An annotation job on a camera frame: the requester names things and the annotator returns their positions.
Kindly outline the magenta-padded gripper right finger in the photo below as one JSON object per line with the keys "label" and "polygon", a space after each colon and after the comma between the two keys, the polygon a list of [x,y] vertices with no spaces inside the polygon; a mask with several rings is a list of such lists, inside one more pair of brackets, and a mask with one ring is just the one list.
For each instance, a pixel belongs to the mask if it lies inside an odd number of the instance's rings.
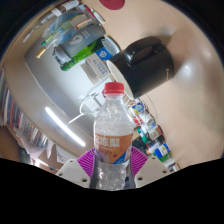
{"label": "magenta-padded gripper right finger", "polygon": [[140,188],[170,174],[170,171],[155,156],[148,157],[139,149],[131,149],[129,186]]}

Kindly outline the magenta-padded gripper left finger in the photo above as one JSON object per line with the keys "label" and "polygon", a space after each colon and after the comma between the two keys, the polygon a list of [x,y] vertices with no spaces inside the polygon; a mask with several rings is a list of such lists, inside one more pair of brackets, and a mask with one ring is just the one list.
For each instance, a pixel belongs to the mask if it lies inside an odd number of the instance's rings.
{"label": "magenta-padded gripper left finger", "polygon": [[78,159],[69,159],[56,175],[78,186],[94,189],[97,182],[94,153],[92,148]]}

